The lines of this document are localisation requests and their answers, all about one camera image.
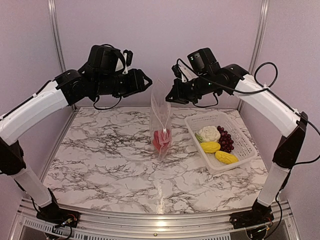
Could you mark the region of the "clear zip top bag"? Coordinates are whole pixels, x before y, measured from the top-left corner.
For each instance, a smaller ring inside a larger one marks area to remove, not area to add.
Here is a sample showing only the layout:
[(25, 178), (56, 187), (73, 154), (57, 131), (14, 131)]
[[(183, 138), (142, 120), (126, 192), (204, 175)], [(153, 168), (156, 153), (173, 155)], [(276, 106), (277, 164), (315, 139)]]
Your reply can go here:
[[(166, 96), (169, 93), (166, 85), (158, 79), (152, 88), (150, 96), (150, 140), (152, 143), (154, 131), (160, 131), (169, 129), (172, 137), (172, 124), (171, 124), (171, 104), (166, 101)], [(168, 147), (157, 151), (157, 158), (163, 161), (171, 147), (171, 143)]]

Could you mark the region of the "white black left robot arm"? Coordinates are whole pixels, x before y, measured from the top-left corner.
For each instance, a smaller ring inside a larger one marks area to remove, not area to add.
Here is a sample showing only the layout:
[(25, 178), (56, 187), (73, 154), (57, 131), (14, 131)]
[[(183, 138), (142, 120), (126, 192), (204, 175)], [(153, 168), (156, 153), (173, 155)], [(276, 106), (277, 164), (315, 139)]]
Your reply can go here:
[(0, 172), (31, 198), (39, 219), (65, 225), (76, 222), (79, 214), (59, 206), (54, 193), (25, 160), (24, 151), (30, 149), (31, 156), (39, 156), (62, 128), (62, 121), (54, 123), (54, 117), (85, 98), (97, 103), (101, 96), (122, 100), (146, 91), (153, 82), (141, 69), (131, 68), (132, 59), (130, 50), (94, 45), (83, 66), (48, 80), (0, 117)]

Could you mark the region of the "red toy bell pepper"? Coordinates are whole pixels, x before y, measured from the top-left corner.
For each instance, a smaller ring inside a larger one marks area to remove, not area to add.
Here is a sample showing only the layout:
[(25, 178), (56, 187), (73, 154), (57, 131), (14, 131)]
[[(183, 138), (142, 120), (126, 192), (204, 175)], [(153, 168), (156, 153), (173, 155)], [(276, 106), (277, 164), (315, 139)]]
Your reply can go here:
[(168, 128), (155, 130), (153, 132), (152, 144), (158, 152), (164, 148), (167, 148), (171, 144), (171, 141), (172, 135)]

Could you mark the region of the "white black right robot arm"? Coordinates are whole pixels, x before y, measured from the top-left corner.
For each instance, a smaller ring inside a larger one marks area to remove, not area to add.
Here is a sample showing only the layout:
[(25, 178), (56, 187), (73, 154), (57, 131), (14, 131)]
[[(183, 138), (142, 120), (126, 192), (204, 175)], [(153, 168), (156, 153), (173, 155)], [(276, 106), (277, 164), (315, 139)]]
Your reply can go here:
[(204, 95), (223, 92), (235, 96), (258, 112), (278, 131), (273, 145), (265, 183), (248, 210), (230, 215), (234, 229), (249, 228), (274, 220), (271, 204), (286, 187), (305, 142), (308, 115), (299, 112), (272, 92), (270, 85), (258, 83), (255, 74), (232, 63), (221, 66), (210, 48), (201, 48), (187, 56), (189, 63), (177, 59), (172, 66), (175, 78), (166, 101), (186, 105), (196, 104)]

